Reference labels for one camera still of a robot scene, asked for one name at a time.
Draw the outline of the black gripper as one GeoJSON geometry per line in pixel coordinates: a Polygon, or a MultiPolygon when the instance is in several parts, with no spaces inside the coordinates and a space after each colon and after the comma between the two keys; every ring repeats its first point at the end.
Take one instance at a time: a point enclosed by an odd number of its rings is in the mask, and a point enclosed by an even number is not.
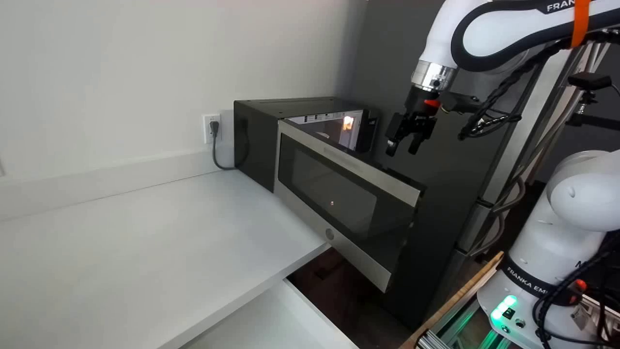
{"type": "MultiPolygon", "coordinates": [[[[436,115],[440,111],[440,94],[438,92],[424,92],[418,88],[411,88],[405,113],[399,119],[397,135],[409,137],[412,135],[409,154],[414,156],[422,144],[422,139],[428,139],[436,125],[436,115]]],[[[399,139],[389,137],[385,140],[385,156],[393,158],[399,148],[399,139]]]]}

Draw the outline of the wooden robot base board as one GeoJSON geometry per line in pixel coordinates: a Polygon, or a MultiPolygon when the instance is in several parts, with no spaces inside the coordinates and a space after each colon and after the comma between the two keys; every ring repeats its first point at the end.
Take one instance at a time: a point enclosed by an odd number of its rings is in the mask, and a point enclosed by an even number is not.
{"type": "Polygon", "coordinates": [[[401,346],[399,349],[418,349],[418,342],[426,332],[436,329],[445,319],[453,319],[476,292],[496,274],[504,255],[492,257],[473,278],[469,278],[430,319],[426,319],[401,346]]]}

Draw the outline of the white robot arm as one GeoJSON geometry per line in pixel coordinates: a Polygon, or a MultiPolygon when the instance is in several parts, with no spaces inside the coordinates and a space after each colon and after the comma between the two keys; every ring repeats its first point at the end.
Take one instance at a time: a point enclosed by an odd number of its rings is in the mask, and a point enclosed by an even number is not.
{"type": "MultiPolygon", "coordinates": [[[[620,0],[443,0],[411,76],[387,150],[424,142],[455,71],[486,73],[536,49],[540,57],[608,38],[620,0]]],[[[579,278],[620,230],[620,152],[579,152],[554,171],[498,272],[476,292],[490,329],[521,349],[591,349],[608,340],[577,323],[579,278]]]]}

